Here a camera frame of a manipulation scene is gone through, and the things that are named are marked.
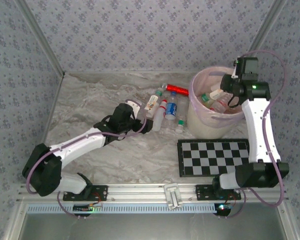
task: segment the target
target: black and white checkerboard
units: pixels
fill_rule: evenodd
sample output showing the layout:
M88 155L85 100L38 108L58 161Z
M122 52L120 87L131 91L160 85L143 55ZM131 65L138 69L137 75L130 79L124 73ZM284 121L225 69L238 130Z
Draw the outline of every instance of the black and white checkerboard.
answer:
M179 140L180 177L208 177L235 171L249 163L247 139Z

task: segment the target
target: patterned wallpaper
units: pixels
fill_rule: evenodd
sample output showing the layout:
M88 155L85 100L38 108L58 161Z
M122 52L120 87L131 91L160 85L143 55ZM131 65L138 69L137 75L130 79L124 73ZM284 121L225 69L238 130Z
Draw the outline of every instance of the patterned wallpaper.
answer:
M281 159L290 166L285 187L300 228L300 0L287 2L261 49L276 51L287 66L287 88L271 117ZM283 81L282 67L271 55L257 56L261 78L270 83L274 97Z
M0 1L0 239L59 79L11 0Z
M201 70L246 52L273 0L27 0L64 71Z

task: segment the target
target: trash bin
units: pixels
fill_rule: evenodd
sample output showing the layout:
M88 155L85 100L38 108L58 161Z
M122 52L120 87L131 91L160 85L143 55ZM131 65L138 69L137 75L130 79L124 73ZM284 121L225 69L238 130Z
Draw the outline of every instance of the trash bin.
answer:
M197 99L204 93L210 93L211 86L221 83L223 75L232 74L233 71L233 68L223 66L207 67L190 82L187 127L196 138L221 138L245 117L241 106L232 111L232 114L217 113L206 108Z

